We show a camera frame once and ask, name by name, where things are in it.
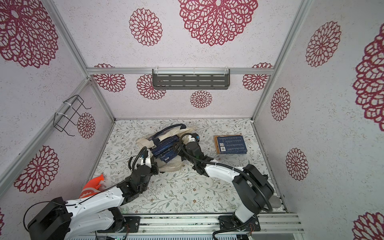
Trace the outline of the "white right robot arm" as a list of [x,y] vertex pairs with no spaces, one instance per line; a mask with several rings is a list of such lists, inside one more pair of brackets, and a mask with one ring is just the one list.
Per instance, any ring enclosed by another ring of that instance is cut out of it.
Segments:
[[183,161],[189,161],[200,175],[216,178],[232,184],[242,204],[232,216],[234,224],[244,224],[260,212],[273,212],[270,202],[275,190],[263,175],[251,164],[245,167],[232,167],[206,156],[199,145],[197,134],[184,134],[173,145],[175,152]]

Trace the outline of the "grey slotted wall shelf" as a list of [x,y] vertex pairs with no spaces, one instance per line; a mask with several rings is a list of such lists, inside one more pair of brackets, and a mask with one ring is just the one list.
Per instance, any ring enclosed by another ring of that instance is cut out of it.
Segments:
[[227,90],[231,71],[222,70],[152,70],[152,85],[156,90]]

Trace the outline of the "aluminium front rail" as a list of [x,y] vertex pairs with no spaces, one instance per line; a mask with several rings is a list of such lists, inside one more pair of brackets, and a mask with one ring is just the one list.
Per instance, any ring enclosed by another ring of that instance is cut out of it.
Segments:
[[[130,214],[124,215],[134,221],[128,236],[149,235],[209,235],[221,229],[219,217],[230,218],[231,213],[221,214]],[[236,235],[291,234],[302,239],[304,227],[297,214],[261,213],[246,227],[228,232]]]

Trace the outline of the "stack of blue books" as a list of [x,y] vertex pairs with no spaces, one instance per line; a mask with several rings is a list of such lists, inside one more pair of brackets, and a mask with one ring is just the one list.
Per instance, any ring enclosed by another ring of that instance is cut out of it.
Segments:
[[178,155],[174,145],[177,144],[179,140],[180,138],[177,135],[168,137],[150,148],[150,150],[156,159],[168,163]]

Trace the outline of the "cream canvas tote bag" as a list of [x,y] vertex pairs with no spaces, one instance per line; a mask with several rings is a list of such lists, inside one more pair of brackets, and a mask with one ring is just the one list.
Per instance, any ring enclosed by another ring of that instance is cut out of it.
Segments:
[[161,131],[136,141],[142,148],[150,151],[151,159],[157,163],[160,173],[177,172],[183,167],[181,151],[176,149],[179,142],[199,142],[198,134],[193,133],[193,128],[185,124],[175,124],[162,129]]

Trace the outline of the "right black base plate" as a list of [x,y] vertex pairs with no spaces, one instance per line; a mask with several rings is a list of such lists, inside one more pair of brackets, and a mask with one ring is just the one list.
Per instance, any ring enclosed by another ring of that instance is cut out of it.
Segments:
[[233,232],[233,231],[244,231],[244,232],[259,232],[261,226],[257,216],[252,216],[249,220],[244,223],[241,222],[235,215],[219,216],[220,232]]

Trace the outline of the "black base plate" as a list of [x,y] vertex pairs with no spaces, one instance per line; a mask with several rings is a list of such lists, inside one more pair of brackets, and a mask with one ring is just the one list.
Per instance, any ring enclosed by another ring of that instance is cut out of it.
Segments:
[[141,217],[124,217],[122,222],[115,221],[107,230],[100,230],[97,233],[137,233],[139,231]]
[[252,216],[249,220],[244,223],[241,222],[235,215],[219,216],[220,232],[233,232],[233,231],[244,231],[244,232],[259,232],[261,226],[257,216]]

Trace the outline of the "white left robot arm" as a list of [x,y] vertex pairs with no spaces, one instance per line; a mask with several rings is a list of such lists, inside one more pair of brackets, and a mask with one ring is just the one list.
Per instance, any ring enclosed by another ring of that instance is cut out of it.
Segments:
[[138,166],[117,185],[87,198],[49,202],[28,223],[32,240],[68,240],[94,231],[117,232],[125,224],[119,207],[128,204],[147,190],[151,176],[157,175],[156,163]]

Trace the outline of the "red plastic object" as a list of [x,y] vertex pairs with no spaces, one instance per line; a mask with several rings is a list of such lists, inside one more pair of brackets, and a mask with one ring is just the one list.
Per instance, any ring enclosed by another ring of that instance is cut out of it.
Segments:
[[91,179],[89,182],[86,183],[84,188],[81,191],[80,199],[93,196],[100,192],[101,182],[105,180],[105,177],[103,174],[100,176]]

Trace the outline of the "blue grid cover book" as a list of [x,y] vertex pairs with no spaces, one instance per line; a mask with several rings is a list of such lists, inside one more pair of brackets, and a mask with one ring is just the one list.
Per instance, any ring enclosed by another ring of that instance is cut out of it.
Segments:
[[248,152],[246,143],[242,135],[235,135],[234,137],[227,140],[227,147],[230,154],[224,155],[243,155]]

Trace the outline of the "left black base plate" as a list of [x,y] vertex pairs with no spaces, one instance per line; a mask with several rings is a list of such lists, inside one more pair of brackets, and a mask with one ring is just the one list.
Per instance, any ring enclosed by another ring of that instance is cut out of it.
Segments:
[[124,217],[122,222],[115,221],[107,230],[100,230],[97,233],[137,233],[139,231],[141,217]]

